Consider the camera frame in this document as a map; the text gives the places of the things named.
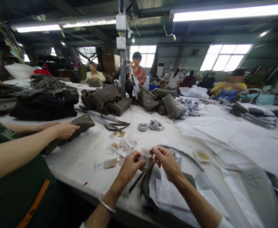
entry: factory window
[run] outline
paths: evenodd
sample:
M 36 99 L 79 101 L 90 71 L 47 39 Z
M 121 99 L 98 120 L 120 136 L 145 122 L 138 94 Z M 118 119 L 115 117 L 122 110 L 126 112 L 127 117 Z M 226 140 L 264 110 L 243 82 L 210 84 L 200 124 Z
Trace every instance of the factory window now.
M 51 48 L 51 53 L 50 54 L 53 55 L 53 56 L 57 56 L 56 51 L 54 50 L 53 47 Z
M 200 68 L 201 71 L 233 71 L 247 56 L 252 44 L 211 45 Z
M 80 47 L 79 51 L 83 55 L 85 55 L 88 58 L 90 58 L 90 57 L 92 57 L 93 54 L 96 53 L 96 48 L 95 47 Z M 87 64 L 88 63 L 88 60 L 86 58 L 84 58 L 82 55 L 80 55 L 80 59 L 81 59 L 82 64 Z M 93 59 L 93 62 L 94 63 L 98 63 L 98 59 L 97 58 Z
M 140 65 L 143 67 L 150 68 L 154 62 L 155 52 L 156 52 L 156 45 L 155 46 L 130 46 L 130 61 L 133 61 L 133 54 L 134 52 L 140 52 L 142 55 L 142 60 Z

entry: silver bracelet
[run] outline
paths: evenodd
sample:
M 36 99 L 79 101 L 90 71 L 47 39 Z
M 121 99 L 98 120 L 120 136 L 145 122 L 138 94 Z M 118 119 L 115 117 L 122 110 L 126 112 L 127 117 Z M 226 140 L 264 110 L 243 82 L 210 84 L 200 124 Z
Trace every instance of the silver bracelet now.
M 116 213 L 116 210 L 111 209 L 109 206 L 107 206 L 102 200 L 101 198 L 99 198 L 99 202 L 111 213 Z

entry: standing woman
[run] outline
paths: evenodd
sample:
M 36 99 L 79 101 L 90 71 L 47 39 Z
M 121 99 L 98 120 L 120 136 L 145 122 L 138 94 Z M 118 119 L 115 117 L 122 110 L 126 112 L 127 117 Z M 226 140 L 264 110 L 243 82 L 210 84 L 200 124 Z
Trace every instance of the standing woman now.
M 146 81 L 146 70 L 144 67 L 140 66 L 140 62 L 142 60 L 142 56 L 140 52 L 135 52 L 133 54 L 133 62 L 132 70 L 134 76 L 138 79 L 139 84 L 143 85 Z
M 177 87 L 180 82 L 180 75 L 179 75 L 180 69 L 178 68 L 174 75 L 170 77 L 170 81 L 168 83 L 168 89 L 169 90 L 177 90 Z
M 86 73 L 86 83 L 89 84 L 89 80 L 99 79 L 100 82 L 105 82 L 105 77 L 99 71 L 97 71 L 97 65 L 93 61 L 88 62 L 88 67 L 91 72 Z

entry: hand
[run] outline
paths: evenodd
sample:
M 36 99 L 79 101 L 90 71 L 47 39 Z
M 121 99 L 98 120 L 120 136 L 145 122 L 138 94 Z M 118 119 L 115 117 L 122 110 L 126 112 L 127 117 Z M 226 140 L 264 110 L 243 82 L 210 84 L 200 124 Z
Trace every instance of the hand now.
M 167 178 L 176 185 L 178 177 L 184 177 L 181 172 L 178 163 L 175 160 L 174 154 L 164 147 L 157 146 L 150 150 L 151 154 L 155 154 L 154 164 L 158 164 L 160 168 L 161 165 L 167 174 Z
M 37 132 L 40 132 L 40 131 L 43 131 L 47 128 L 50 128 L 50 127 L 53 127 L 57 124 L 60 124 L 59 121 L 53 121 L 53 122 L 50 122 L 50 123 L 45 123 L 45 124 L 41 124 L 41 125 L 38 125 L 37 126 Z
M 50 129 L 55 130 L 57 136 L 57 139 L 68 139 L 72 134 L 75 132 L 76 129 L 79 129 L 80 126 L 72 125 L 72 122 L 66 122 L 57 124 L 55 126 L 52 126 Z
M 124 187 L 135 176 L 138 169 L 144 166 L 145 160 L 140 160 L 140 156 L 141 154 L 137 150 L 126 156 L 120 172 L 117 176 L 117 180 L 119 180 L 119 182 L 123 184 Z

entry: electrical box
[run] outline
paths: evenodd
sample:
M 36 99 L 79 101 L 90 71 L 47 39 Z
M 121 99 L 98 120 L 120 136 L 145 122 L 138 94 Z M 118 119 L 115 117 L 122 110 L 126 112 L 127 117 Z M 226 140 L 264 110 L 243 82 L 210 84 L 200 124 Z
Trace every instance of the electrical box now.
M 116 37 L 117 49 L 124 49 L 126 50 L 126 38 L 119 36 Z
M 125 30 L 126 29 L 126 15 L 116 16 L 116 29 Z

